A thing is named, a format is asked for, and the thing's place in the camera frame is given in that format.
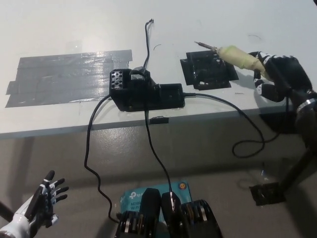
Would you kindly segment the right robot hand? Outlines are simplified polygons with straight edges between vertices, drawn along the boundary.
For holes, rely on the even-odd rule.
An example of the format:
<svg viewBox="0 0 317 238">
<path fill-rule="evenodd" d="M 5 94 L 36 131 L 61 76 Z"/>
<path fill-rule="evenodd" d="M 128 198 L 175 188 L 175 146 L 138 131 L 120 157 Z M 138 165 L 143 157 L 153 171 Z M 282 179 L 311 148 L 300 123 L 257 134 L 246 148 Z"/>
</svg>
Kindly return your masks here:
<svg viewBox="0 0 317 238">
<path fill-rule="evenodd" d="M 255 71 L 254 85 L 260 96 L 273 102 L 283 101 L 287 94 L 286 90 L 281 88 L 281 81 L 287 83 L 293 90 L 308 94 L 309 99 L 317 96 L 305 70 L 294 56 L 270 55 L 261 51 L 249 54 L 261 62 L 268 74 L 267 79 L 273 82 L 265 83 L 260 77 L 260 71 L 258 69 Z"/>
</svg>

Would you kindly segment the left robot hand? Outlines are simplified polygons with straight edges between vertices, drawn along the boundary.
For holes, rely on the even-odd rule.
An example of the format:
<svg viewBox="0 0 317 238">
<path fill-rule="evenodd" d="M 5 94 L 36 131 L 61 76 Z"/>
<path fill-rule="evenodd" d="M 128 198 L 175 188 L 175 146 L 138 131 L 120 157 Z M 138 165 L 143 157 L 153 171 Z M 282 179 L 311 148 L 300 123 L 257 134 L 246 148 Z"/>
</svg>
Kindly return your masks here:
<svg viewBox="0 0 317 238">
<path fill-rule="evenodd" d="M 25 213 L 25 217 L 30 221 L 33 229 L 53 226 L 58 220 L 53 207 L 59 201 L 67 198 L 66 192 L 69 187 L 63 186 L 65 179 L 60 178 L 55 181 L 54 175 L 55 171 L 48 172 L 34 193 Z"/>
</svg>

